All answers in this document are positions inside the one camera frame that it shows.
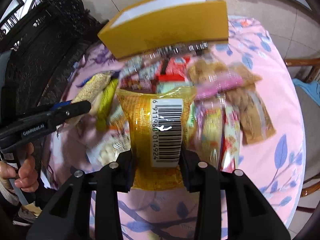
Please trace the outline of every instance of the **round table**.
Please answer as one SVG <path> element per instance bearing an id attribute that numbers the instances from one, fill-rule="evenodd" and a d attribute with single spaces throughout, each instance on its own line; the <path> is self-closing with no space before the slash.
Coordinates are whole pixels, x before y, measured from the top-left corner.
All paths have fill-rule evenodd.
<path id="1" fill-rule="evenodd" d="M 211 51 L 219 61 L 227 65 L 242 62 L 263 77 L 256 89 L 267 107 L 276 135 L 261 143 L 241 145 L 239 169 L 260 189 L 288 227 L 302 189 L 306 147 L 301 109 L 286 66 L 268 31 L 252 18 L 230 17 L 229 44 L 215 45 Z M 93 46 L 78 63 L 62 100 L 73 99 L 79 90 L 76 85 L 89 76 L 122 66 L 103 44 Z M 44 151 L 49 172 L 47 185 L 57 188 L 77 169 L 85 172 L 97 169 L 86 154 L 87 149 L 104 136 L 95 130 L 94 122 L 94 118 L 87 118 L 82 134 L 71 129 L 58 138 L 56 133 L 47 138 Z M 193 238 L 198 199 L 198 193 L 191 194 L 183 188 L 157 192 L 133 189 L 127 194 L 118 193 L 124 239 Z M 225 239 L 228 222 L 224 191 L 221 191 L 221 208 L 221 237 Z M 95 192 L 90 212 L 92 226 L 94 210 Z"/>

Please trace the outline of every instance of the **barcode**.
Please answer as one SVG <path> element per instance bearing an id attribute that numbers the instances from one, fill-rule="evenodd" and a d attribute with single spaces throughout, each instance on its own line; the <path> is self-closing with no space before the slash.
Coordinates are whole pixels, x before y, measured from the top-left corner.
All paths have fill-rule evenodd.
<path id="1" fill-rule="evenodd" d="M 181 98 L 151 100 L 151 165 L 176 167 L 182 142 Z"/>

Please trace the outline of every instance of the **person's arm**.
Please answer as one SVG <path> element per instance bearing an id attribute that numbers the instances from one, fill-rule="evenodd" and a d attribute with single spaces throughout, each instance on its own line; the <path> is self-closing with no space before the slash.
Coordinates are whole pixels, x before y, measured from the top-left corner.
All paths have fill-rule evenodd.
<path id="1" fill-rule="evenodd" d="M 34 150 L 32 143 L 25 145 L 25 150 L 28 157 L 19 169 L 20 178 L 16 179 L 15 186 L 25 192 L 35 192 L 39 187 L 39 183 L 37 181 L 38 174 L 35 170 L 35 159 L 31 156 Z M 8 180 L 15 176 L 16 172 L 13 167 L 0 162 L 0 206 L 9 219 L 13 219 L 21 206 Z"/>

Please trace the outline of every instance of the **metal screw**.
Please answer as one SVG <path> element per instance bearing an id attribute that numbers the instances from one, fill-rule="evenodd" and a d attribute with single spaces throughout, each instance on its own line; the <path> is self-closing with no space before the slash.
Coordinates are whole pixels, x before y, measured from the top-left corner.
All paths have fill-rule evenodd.
<path id="1" fill-rule="evenodd" d="M 208 167 L 208 164 L 206 162 L 198 162 L 198 166 L 202 169 Z"/>
<path id="2" fill-rule="evenodd" d="M 109 167 L 112 168 L 112 169 L 116 169 L 116 168 L 119 167 L 119 164 L 118 164 L 117 162 L 111 162 L 111 163 L 109 164 Z"/>
<path id="3" fill-rule="evenodd" d="M 74 174 L 74 176 L 77 178 L 81 177 L 82 175 L 83 175 L 83 171 L 76 171 Z"/>
<path id="4" fill-rule="evenodd" d="M 241 170 L 235 170 L 235 175 L 241 177 L 243 175 L 243 171 Z"/>

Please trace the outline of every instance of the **sleeve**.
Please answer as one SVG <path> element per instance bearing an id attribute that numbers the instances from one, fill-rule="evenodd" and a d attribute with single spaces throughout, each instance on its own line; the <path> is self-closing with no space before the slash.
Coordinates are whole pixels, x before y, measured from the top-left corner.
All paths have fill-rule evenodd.
<path id="1" fill-rule="evenodd" d="M 21 203 L 14 194 L 10 193 L 0 182 L 0 206 L 7 214 L 9 219 L 13 219 L 15 214 L 19 211 Z"/>

